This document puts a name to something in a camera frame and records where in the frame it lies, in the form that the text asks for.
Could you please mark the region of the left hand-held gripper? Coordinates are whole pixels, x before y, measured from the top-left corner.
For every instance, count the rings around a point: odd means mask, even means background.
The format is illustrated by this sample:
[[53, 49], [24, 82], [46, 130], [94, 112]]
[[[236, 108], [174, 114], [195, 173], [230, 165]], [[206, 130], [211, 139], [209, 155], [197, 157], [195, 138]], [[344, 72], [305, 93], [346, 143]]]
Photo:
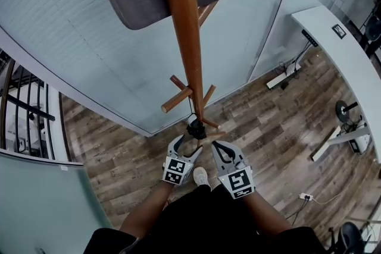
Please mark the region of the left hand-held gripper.
[[169, 143], [163, 169], [162, 181], [177, 186], [186, 181], [194, 162], [203, 150], [203, 146], [199, 146], [190, 155], [178, 156], [178, 150], [184, 138], [185, 134], [177, 136]]

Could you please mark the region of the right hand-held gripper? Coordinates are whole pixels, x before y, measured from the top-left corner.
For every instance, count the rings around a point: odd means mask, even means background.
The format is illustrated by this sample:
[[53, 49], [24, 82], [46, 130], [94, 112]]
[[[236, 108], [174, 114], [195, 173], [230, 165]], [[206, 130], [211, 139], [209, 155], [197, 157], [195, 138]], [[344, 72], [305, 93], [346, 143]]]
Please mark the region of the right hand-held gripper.
[[[226, 141], [212, 142], [211, 148], [220, 175], [218, 179], [231, 197], [239, 199], [255, 192], [252, 168], [241, 161], [244, 159], [241, 149]], [[240, 162], [230, 168], [231, 161]]]

